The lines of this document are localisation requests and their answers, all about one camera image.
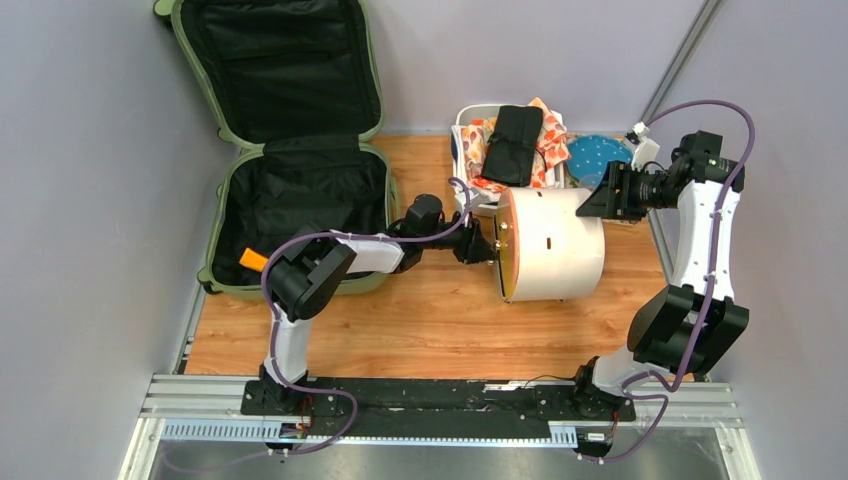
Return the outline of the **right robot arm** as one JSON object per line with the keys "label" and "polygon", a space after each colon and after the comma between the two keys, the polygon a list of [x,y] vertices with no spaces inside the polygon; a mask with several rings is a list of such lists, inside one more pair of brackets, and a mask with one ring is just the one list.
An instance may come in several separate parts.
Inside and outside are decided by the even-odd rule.
{"label": "right robot arm", "polygon": [[630,161],[612,161],[577,216],[637,221],[675,209],[680,233],[671,278],[635,314],[624,347],[581,366],[570,391],[580,418],[614,416],[628,387],[650,378],[702,376],[747,328],[749,311],[734,299],[729,273],[733,217],[744,166],[721,156],[723,139],[684,136],[667,169],[650,170],[659,146],[638,124],[624,137]]}

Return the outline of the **orange sunscreen tube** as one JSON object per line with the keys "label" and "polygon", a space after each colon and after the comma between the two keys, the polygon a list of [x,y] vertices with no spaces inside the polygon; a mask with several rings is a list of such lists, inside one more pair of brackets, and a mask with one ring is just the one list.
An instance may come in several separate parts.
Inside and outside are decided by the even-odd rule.
{"label": "orange sunscreen tube", "polygon": [[246,269],[262,273],[268,263],[268,258],[251,248],[245,248],[238,263]]}

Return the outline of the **white plastic tub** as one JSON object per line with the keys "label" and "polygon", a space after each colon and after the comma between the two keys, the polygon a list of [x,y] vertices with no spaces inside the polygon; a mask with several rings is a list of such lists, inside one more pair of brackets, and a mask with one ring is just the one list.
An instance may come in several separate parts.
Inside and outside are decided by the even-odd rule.
{"label": "white plastic tub", "polygon": [[[550,109],[540,98],[529,105],[543,113],[530,174],[530,188],[569,188],[576,184],[567,166],[572,158],[570,144],[578,135],[567,129],[562,115]],[[494,134],[501,105],[498,103],[466,106],[450,128],[453,175],[472,190],[473,213],[493,215],[500,194],[507,188],[502,182],[482,177],[482,169]]]}

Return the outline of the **cream cylindrical container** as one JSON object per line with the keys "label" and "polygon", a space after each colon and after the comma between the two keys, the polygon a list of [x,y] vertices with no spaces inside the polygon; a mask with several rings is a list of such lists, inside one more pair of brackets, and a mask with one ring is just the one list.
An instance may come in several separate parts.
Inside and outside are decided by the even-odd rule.
{"label": "cream cylindrical container", "polygon": [[604,269],[605,236],[599,218],[576,215],[590,191],[509,188],[502,194],[513,211],[510,303],[591,295]]}

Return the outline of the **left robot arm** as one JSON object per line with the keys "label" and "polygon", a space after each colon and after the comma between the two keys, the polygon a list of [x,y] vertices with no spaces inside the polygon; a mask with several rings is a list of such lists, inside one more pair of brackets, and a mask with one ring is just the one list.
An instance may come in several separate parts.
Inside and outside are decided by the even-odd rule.
{"label": "left robot arm", "polygon": [[464,209],[444,217],[441,201],[421,194],[404,216],[379,234],[320,231],[304,226],[275,251],[261,270],[261,291],[271,311],[268,353],[257,380],[245,387],[247,415],[299,411],[318,393],[308,386],[307,351],[312,321],[351,274],[403,273],[424,251],[450,250],[461,264],[490,263],[496,249],[481,224]]}

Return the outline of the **floral orange print cloth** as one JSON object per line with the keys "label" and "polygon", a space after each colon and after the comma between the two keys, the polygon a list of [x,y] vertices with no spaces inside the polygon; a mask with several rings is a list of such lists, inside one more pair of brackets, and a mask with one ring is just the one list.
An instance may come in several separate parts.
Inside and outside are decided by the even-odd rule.
{"label": "floral orange print cloth", "polygon": [[495,202],[509,188],[562,187],[571,159],[562,117],[538,97],[526,105],[476,105],[454,125],[455,175]]}

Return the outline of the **black pouch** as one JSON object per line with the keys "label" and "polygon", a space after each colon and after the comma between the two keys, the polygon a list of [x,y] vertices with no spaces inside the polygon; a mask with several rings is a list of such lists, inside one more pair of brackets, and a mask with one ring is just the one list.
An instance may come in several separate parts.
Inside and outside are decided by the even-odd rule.
{"label": "black pouch", "polygon": [[527,187],[542,125],[539,107],[501,106],[486,147],[481,177],[508,187]]}

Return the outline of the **green hard-shell suitcase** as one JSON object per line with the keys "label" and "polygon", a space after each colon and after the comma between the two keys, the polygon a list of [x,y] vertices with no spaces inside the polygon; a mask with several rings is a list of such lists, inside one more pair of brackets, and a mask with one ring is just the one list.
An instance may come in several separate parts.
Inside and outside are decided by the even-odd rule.
{"label": "green hard-shell suitcase", "polygon": [[261,298],[240,264],[306,224],[358,234],[397,217],[384,103],[360,1],[158,1],[217,121],[240,154],[217,189],[197,279],[210,295]]}

